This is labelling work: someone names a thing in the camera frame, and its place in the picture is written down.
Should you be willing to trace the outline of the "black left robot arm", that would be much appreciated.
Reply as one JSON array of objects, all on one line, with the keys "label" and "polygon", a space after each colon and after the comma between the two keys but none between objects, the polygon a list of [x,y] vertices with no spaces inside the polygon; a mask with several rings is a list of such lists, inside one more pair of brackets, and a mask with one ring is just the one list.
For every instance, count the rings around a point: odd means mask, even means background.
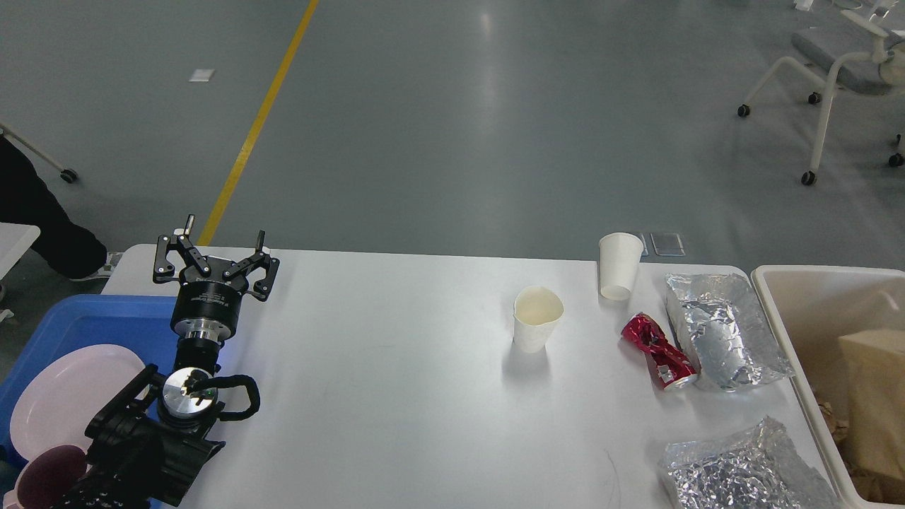
[{"label": "black left robot arm", "polygon": [[217,422],[252,418],[261,409],[255,380],[219,375],[218,356],[235,336],[243,296],[265,302],[280,261],[258,232],[249,257],[202,254],[184,228],[156,242],[153,281],[177,281],[169,323],[177,335],[170,373],[149,364],[88,422],[88,469],[55,508],[148,508],[180,505],[195,478],[224,442],[208,440]]}]

